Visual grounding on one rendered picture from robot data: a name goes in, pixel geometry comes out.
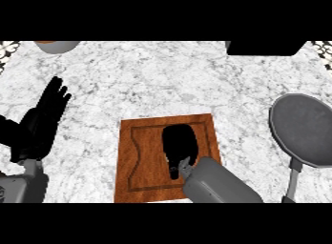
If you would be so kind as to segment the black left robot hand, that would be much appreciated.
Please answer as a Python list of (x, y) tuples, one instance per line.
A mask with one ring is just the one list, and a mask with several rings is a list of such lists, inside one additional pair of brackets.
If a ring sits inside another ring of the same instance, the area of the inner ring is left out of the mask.
[(14, 163), (47, 156), (59, 121), (73, 95), (64, 80), (55, 76), (46, 86), (37, 107), (30, 109), (16, 123), (0, 114), (0, 144), (11, 147)]

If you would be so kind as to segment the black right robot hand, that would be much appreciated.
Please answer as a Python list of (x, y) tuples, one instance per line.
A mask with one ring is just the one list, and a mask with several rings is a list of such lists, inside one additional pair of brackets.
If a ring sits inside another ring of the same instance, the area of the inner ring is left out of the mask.
[(197, 163), (198, 143), (197, 134), (188, 124), (167, 126), (163, 131), (164, 153), (169, 164), (170, 179), (179, 178), (179, 164), (191, 158), (189, 165)]

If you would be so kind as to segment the brown wooden cutting board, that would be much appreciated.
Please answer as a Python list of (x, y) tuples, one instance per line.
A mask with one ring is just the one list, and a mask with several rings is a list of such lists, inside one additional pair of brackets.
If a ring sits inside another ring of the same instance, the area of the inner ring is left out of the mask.
[(198, 156), (222, 162), (213, 114), (189, 114), (121, 121), (114, 202), (183, 199), (183, 178), (170, 179), (163, 131), (189, 124), (197, 135)]

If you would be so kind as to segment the grey frying pan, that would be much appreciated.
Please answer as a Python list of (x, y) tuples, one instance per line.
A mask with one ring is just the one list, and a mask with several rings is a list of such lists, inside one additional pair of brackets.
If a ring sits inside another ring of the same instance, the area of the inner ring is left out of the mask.
[(290, 156), (290, 180), (282, 202), (293, 203), (303, 166), (332, 168), (332, 109), (310, 95), (288, 93), (269, 109), (272, 137)]

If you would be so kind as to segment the grey round bowl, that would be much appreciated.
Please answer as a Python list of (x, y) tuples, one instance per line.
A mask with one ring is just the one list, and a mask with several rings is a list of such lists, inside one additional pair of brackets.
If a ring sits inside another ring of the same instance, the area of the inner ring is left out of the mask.
[(79, 41), (37, 41), (36, 42), (40, 49), (49, 54), (61, 54), (71, 51), (77, 45)]

